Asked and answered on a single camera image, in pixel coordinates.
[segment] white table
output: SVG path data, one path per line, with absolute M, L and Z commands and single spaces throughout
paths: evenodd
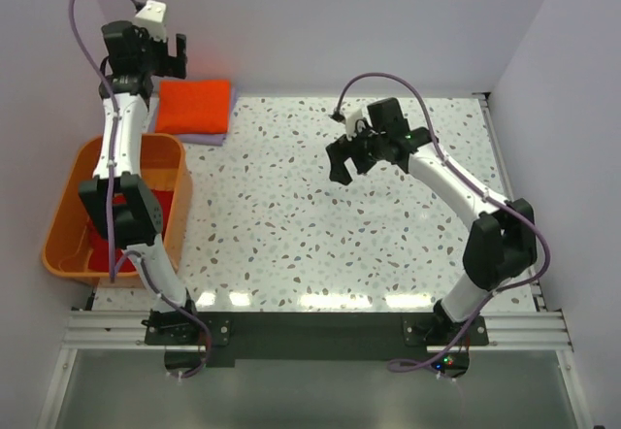
M 424 125 L 414 100 L 400 102 L 412 128 Z M 461 276 L 468 232 L 425 185 L 384 163 L 347 187 L 328 180 L 325 147 L 343 133 L 327 117 L 335 103 L 242 97 L 224 147 L 186 145 L 194 193 L 179 276 L 199 310 L 429 311 Z M 446 149 L 503 191 L 478 101 L 427 104 Z M 151 303 L 142 289 L 99 288 L 93 309 Z M 486 307 L 534 310 L 528 286 Z

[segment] red fabric in bin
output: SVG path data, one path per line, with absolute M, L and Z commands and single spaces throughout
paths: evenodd
M 162 213 L 164 213 L 164 228 L 162 230 L 162 237 L 166 233 L 166 227 L 168 226 L 168 217 L 171 213 L 171 207 L 173 205 L 173 195 L 174 191 L 158 191 L 153 189 L 153 195 L 159 201 L 159 204 L 162 206 Z M 115 196 L 113 202 L 115 204 L 123 203 L 125 198 L 123 195 Z M 92 253 L 90 254 L 90 258 L 88 259 L 88 269 L 95 272 L 108 272 L 108 241 L 101 238 L 97 230 L 95 229 L 95 225 L 92 220 L 88 220 L 87 223 L 87 231 L 88 231 L 88 243 L 93 248 Z M 116 260 L 120 259 L 122 255 L 122 251 L 120 249 L 116 250 Z M 120 268 L 120 272 L 132 272 L 136 270 L 132 262 L 128 259 L 126 260 Z

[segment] folded purple fabric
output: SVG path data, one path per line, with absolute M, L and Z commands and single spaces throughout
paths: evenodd
M 233 109 L 235 109 L 235 103 L 237 102 L 237 90 L 235 87 L 231 87 L 231 101 L 229 103 L 229 115 L 233 113 Z M 157 111 L 153 114 L 153 120 L 148 125 L 148 133 L 153 133 L 155 130 L 155 125 L 157 124 Z M 185 133 L 180 135 L 175 135 L 177 138 L 181 140 L 182 143 L 187 143 L 189 145 L 206 145 L 206 146 L 222 146 L 224 144 L 224 140 L 226 139 L 226 133 L 214 134 L 214 135 L 206 135 L 201 133 Z

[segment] folded orange towel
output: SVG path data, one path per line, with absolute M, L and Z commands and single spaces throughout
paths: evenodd
M 230 102 L 226 80 L 162 82 L 155 133 L 226 133 Z

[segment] orange plastic container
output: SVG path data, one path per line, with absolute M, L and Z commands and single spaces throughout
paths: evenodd
M 43 263 L 56 276 L 91 285 L 138 287 L 142 282 L 136 271 L 120 272 L 110 283 L 108 272 L 88 270 L 92 247 L 88 242 L 88 214 L 78 189 L 80 182 L 92 178 L 101 137 L 83 146 L 65 186 L 43 250 Z M 145 134 L 141 147 L 141 172 L 150 189 L 174 191 L 173 204 L 164 236 L 164 248 L 175 271 L 179 268 L 183 235 L 192 199 L 192 179 L 185 165 L 185 149 L 181 142 L 164 134 Z

